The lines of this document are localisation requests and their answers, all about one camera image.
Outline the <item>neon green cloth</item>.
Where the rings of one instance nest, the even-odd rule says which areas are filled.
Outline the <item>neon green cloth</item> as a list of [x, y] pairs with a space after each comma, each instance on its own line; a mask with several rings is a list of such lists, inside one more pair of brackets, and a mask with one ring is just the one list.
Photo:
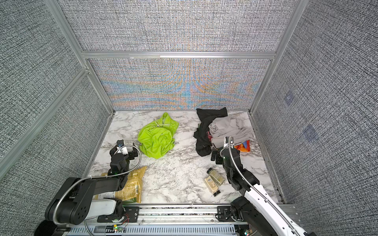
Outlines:
[[175, 146], [174, 135], [179, 123], [165, 112], [158, 120], [144, 126], [137, 137], [139, 149], [148, 157], [159, 159]]

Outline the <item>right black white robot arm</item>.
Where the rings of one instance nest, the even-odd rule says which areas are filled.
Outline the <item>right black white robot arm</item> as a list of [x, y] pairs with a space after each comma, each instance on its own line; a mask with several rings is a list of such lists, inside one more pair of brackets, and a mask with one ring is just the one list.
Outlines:
[[230, 204], [230, 217], [247, 222], [262, 236], [315, 236], [291, 219], [265, 191], [252, 172], [243, 168], [240, 151], [226, 145], [220, 151], [227, 180], [241, 196]]

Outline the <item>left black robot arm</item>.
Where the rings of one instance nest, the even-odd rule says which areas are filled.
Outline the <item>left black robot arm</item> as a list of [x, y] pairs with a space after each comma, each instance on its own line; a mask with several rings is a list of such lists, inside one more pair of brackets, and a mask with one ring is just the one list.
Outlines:
[[108, 175], [82, 179], [67, 178], [46, 208], [46, 220], [57, 226], [79, 225], [90, 217], [91, 208], [99, 209], [100, 216], [106, 215], [107, 212], [122, 215], [120, 204], [114, 198], [110, 199], [112, 208], [101, 208], [98, 204], [92, 203], [93, 197], [122, 190], [128, 181], [129, 173], [137, 169], [141, 163], [141, 151], [134, 144], [125, 145], [118, 141], [109, 153], [111, 163]]

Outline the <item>orange red cloth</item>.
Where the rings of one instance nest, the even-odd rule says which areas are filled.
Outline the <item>orange red cloth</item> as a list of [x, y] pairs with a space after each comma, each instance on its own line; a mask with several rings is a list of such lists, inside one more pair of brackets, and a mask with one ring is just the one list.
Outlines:
[[234, 148], [239, 150], [240, 152], [250, 152], [251, 151], [250, 141], [247, 140], [239, 145], [235, 145]]

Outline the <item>black cloth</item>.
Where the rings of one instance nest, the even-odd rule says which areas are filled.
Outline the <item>black cloth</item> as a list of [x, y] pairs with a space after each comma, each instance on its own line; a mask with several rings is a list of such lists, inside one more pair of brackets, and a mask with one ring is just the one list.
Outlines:
[[209, 125], [216, 118], [223, 118], [228, 116], [227, 108], [222, 109], [196, 109], [197, 115], [201, 121], [199, 127], [194, 133], [194, 138], [196, 138], [195, 150], [199, 156], [208, 156], [211, 154], [212, 143], [208, 137], [210, 133]]

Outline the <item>grey cloth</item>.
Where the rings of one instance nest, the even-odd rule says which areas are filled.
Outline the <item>grey cloth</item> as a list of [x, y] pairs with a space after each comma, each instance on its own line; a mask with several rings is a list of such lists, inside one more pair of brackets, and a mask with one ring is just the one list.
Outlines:
[[226, 137], [233, 137], [235, 145], [240, 145], [255, 137], [253, 129], [245, 126], [242, 119], [234, 119], [229, 116], [215, 118], [209, 125], [209, 131], [212, 136], [211, 142], [216, 148], [224, 146]]

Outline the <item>beige bottle lower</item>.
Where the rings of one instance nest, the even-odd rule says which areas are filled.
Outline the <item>beige bottle lower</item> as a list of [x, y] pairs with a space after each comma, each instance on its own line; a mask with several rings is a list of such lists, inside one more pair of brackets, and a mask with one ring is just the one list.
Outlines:
[[216, 185], [216, 183], [213, 181], [213, 179], [210, 176], [207, 176], [204, 179], [204, 183], [214, 197], [220, 194], [220, 190], [218, 186]]

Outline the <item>yellow snack bag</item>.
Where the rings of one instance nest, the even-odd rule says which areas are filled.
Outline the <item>yellow snack bag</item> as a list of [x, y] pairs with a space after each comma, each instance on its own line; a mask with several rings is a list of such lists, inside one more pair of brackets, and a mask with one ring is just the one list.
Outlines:
[[127, 204], [141, 203], [141, 194], [143, 189], [143, 177], [147, 170], [147, 166], [143, 166], [129, 173], [128, 180], [124, 188], [116, 192], [106, 192], [95, 195], [94, 200], [101, 200], [104, 198], [114, 198], [122, 200]]

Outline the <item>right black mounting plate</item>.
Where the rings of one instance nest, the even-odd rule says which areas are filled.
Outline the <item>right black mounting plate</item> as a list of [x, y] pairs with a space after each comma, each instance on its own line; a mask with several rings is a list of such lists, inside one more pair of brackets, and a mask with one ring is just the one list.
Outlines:
[[236, 208], [233, 206], [218, 206], [215, 218], [220, 222], [235, 222]]

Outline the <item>black mounting plate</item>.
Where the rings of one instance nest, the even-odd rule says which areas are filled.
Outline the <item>black mounting plate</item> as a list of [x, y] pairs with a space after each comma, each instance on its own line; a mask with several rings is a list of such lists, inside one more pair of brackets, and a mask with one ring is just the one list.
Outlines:
[[101, 215], [97, 218], [97, 223], [136, 223], [140, 208], [138, 206], [123, 206], [115, 209], [111, 215]]
[[218, 206], [215, 218], [220, 222], [235, 222], [236, 208], [233, 206]]

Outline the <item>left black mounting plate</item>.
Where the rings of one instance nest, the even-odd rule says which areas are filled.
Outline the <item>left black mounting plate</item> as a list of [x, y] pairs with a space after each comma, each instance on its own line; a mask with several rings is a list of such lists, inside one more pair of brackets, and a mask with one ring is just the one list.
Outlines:
[[140, 208], [138, 206], [123, 206], [115, 209], [111, 215], [101, 215], [97, 218], [97, 223], [136, 223]]

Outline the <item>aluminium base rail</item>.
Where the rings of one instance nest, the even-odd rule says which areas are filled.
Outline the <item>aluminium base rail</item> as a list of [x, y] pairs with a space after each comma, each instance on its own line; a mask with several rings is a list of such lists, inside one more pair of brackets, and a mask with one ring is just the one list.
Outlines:
[[236, 213], [234, 216], [235, 222], [245, 220], [246, 222], [251, 223], [252, 221], [263, 220], [262, 214], [253, 207], [251, 204], [220, 204], [220, 205], [141, 205], [141, 204], [131, 204], [131, 205], [117, 205], [114, 208], [107, 208], [103, 212], [100, 211], [100, 201], [94, 201], [96, 207], [90, 209], [89, 207], [83, 207], [78, 215], [74, 216], [73, 220], [70, 220], [69, 217], [57, 216], [57, 221], [61, 224], [71, 224], [79, 225], [85, 220], [95, 219], [101, 215], [111, 215], [115, 212], [115, 209], [122, 208], [123, 206], [135, 206], [139, 207], [139, 216], [137, 222], [146, 222], [152, 220], [157, 222], [162, 221], [173, 221], [175, 218], [178, 221], [184, 221], [185, 218], [194, 218], [199, 221], [211, 221], [215, 220], [215, 215], [217, 213], [218, 206], [233, 206], [236, 208]]

